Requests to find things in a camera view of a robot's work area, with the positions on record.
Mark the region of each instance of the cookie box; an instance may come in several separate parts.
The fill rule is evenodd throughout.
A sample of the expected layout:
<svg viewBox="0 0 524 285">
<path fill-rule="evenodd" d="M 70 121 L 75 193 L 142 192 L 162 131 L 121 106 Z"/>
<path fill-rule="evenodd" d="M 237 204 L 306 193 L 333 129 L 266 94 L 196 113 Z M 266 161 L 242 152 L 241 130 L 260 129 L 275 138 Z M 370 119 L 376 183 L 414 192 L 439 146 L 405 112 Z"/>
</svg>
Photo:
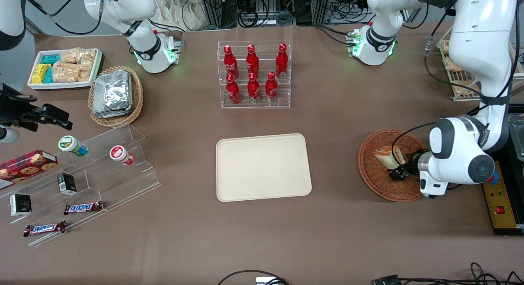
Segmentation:
<svg viewBox="0 0 524 285">
<path fill-rule="evenodd" d="M 56 156 L 40 149 L 0 164 L 0 190 L 58 165 Z"/>
</svg>

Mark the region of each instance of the acrylic display stand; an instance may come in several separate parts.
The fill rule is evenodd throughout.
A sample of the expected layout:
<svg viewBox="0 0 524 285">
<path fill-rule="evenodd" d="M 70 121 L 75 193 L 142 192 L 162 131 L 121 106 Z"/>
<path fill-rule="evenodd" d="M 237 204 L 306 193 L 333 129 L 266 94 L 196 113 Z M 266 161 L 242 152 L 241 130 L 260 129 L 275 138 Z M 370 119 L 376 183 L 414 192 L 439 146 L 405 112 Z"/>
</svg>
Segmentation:
<svg viewBox="0 0 524 285">
<path fill-rule="evenodd" d="M 11 194 L 31 196 L 32 213 L 25 217 L 12 216 L 11 225 L 19 229 L 21 237 L 27 225 L 55 224 L 65 220 L 65 233 L 77 229 L 160 186 L 155 170 L 146 161 L 139 143 L 144 138 L 133 126 L 124 124 L 84 141 L 89 147 L 86 156 L 77 157 L 69 152 L 60 152 L 56 154 L 56 168 L 1 190 L 0 206 L 4 206 L 5 212 L 8 212 Z M 109 157 L 109 150 L 115 145 L 123 145 L 127 151 L 133 153 L 135 162 L 127 166 L 113 161 Z M 75 177 L 77 194 L 69 196 L 60 193 L 56 177 L 62 172 Z M 104 209 L 99 212 L 63 214 L 66 205 L 94 201 L 103 201 Z M 28 246 L 39 246 L 60 235 L 61 233 L 56 232 L 28 237 Z"/>
<path fill-rule="evenodd" d="M 287 53 L 289 57 L 288 74 L 286 78 L 277 79 L 278 81 L 278 101 L 270 103 L 266 97 L 266 80 L 270 71 L 275 71 L 276 59 L 278 55 L 278 46 L 284 43 L 288 46 Z M 260 70 L 258 83 L 260 84 L 260 102 L 252 104 L 249 101 L 247 93 L 247 46 L 253 44 L 255 51 L 260 60 Z M 237 60 L 240 77 L 236 80 L 242 101 L 240 104 L 234 104 L 228 97 L 226 90 L 226 68 L 224 65 L 224 46 L 231 46 L 233 55 Z M 220 102 L 224 109 L 246 109 L 246 108 L 289 108 L 291 106 L 291 41 L 251 41 L 251 42 L 219 42 L 217 49 L 217 62 L 219 71 Z"/>
</svg>

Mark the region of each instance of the table surface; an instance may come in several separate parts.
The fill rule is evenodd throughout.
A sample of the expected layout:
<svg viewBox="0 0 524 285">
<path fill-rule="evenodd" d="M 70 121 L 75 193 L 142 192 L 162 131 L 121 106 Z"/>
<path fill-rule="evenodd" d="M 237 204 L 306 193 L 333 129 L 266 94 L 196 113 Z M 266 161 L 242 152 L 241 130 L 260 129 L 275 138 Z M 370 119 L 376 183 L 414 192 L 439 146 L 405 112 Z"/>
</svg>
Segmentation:
<svg viewBox="0 0 524 285">
<path fill-rule="evenodd" d="M 352 30 L 355 26 L 340 29 Z M 38 248 L 0 214 L 0 284 L 216 284 L 244 269 L 267 270 L 296 285 L 368 284 L 400 274 L 466 278 L 470 262 L 505 277 L 522 272 L 524 238 L 492 235 L 479 186 L 435 200 L 391 203 L 373 193 L 357 169 L 357 151 L 376 130 L 408 129 L 468 112 L 451 89 L 423 67 L 434 23 L 403 29 L 381 66 L 349 59 L 346 48 L 313 27 L 187 33 L 180 64 L 148 74 L 129 55 L 123 36 L 36 36 L 36 50 L 99 48 L 104 68 L 133 68 L 144 107 L 133 125 L 162 186 Z M 440 28 L 441 36 L 447 27 Z M 223 110 L 217 85 L 217 42 L 290 39 L 290 109 Z M 429 59 L 440 77 L 438 54 Z M 80 140 L 108 130 L 90 119 L 88 92 L 26 94 L 70 113 Z M 313 190 L 304 197 L 220 202 L 215 145 L 220 139 L 299 132 L 305 136 Z M 414 133 L 426 142 L 427 129 Z M 0 161 L 32 149 L 58 152 L 69 133 L 40 126 L 0 145 Z M 227 284 L 254 284 L 254 274 Z"/>
</svg>

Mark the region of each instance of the red bottle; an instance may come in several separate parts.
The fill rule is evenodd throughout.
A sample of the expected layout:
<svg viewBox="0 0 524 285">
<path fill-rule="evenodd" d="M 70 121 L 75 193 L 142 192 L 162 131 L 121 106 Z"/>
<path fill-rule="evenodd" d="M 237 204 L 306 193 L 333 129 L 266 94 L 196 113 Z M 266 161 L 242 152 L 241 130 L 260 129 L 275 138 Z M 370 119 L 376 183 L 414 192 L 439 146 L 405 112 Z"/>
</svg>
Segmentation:
<svg viewBox="0 0 524 285">
<path fill-rule="evenodd" d="M 230 97 L 231 102 L 233 102 L 233 104 L 240 104 L 242 97 L 240 95 L 240 91 L 238 90 L 238 84 L 236 84 L 231 74 L 226 76 L 226 80 L 228 81 L 226 89 L 228 90 L 228 96 Z"/>
<path fill-rule="evenodd" d="M 249 73 L 249 82 L 247 82 L 247 93 L 249 101 L 253 104 L 260 102 L 260 85 L 253 72 Z"/>
<path fill-rule="evenodd" d="M 247 72 L 248 73 L 254 73 L 256 79 L 258 79 L 258 69 L 260 68 L 260 65 L 258 63 L 258 56 L 255 52 L 255 46 L 250 44 L 247 46 Z"/>
<path fill-rule="evenodd" d="M 278 83 L 277 80 L 275 80 L 275 72 L 271 71 L 267 74 L 267 81 L 266 81 L 266 96 L 267 101 L 270 103 L 277 102 L 277 88 Z"/>
<path fill-rule="evenodd" d="M 224 65 L 226 66 L 226 71 L 228 71 L 228 74 L 231 74 L 232 76 L 234 76 L 235 80 L 237 80 L 240 76 L 240 73 L 238 72 L 236 58 L 231 52 L 230 46 L 224 46 L 224 54 Z"/>
<path fill-rule="evenodd" d="M 288 53 L 286 52 L 287 46 L 286 44 L 281 43 L 280 46 L 278 46 L 278 55 L 277 55 L 277 69 L 275 70 L 275 74 L 278 78 L 286 78 L 288 76 Z"/>
</svg>

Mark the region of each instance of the bottle cap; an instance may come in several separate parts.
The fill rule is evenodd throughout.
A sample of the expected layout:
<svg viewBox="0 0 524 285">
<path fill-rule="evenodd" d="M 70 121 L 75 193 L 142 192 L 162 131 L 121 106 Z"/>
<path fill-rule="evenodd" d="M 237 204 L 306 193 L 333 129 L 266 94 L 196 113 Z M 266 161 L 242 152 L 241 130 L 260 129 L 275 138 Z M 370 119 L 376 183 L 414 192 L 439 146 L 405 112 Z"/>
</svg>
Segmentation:
<svg viewBox="0 0 524 285">
<path fill-rule="evenodd" d="M 58 148 L 62 151 L 73 151 L 78 145 L 78 140 L 74 136 L 64 136 L 58 141 Z"/>
<path fill-rule="evenodd" d="M 111 159 L 115 161 L 121 161 L 127 157 L 127 150 L 125 147 L 122 147 L 120 145 L 114 146 L 109 151 L 109 156 L 111 157 Z"/>
</svg>

